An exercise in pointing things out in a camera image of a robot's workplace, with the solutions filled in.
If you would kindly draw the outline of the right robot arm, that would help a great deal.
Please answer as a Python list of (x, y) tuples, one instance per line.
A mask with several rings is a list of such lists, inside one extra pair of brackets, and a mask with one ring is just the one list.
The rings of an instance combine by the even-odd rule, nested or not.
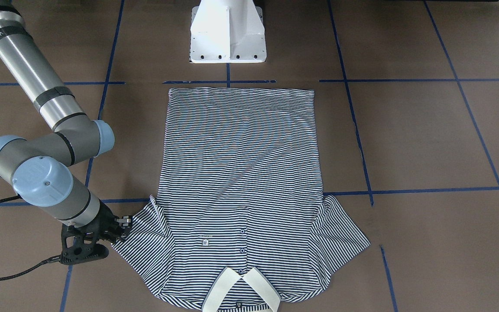
[(131, 219), (115, 216), (69, 170), (111, 150), (113, 131), (87, 116), (8, 0), (0, 0), (0, 59), (52, 130), (33, 140), (0, 137), (0, 178), (65, 227), (92, 233), (95, 240), (124, 241)]

